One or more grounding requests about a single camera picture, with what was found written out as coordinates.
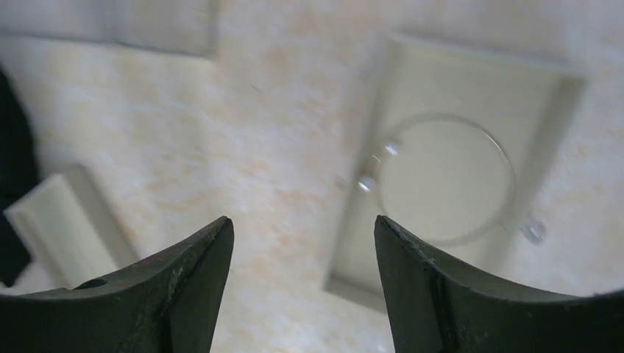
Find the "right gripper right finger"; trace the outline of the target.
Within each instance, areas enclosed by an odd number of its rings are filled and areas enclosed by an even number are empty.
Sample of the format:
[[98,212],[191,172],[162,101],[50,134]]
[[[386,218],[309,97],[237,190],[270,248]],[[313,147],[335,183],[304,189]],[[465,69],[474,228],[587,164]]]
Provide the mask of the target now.
[[385,216],[375,249],[397,352],[621,352],[623,292],[570,296],[480,270]]

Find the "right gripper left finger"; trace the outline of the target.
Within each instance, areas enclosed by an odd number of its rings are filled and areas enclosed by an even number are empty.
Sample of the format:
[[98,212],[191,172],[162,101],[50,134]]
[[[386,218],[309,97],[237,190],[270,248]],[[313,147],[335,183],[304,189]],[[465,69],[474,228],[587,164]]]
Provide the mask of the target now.
[[209,352],[234,244],[222,216],[74,289],[1,297],[3,352]]

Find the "small silver stud earring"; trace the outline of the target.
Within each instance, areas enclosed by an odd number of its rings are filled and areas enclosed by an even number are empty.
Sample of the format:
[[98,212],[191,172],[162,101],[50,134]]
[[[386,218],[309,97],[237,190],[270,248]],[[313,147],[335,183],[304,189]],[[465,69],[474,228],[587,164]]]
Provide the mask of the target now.
[[520,232],[534,245],[543,243],[546,238],[546,226],[536,218],[526,218],[520,227]]

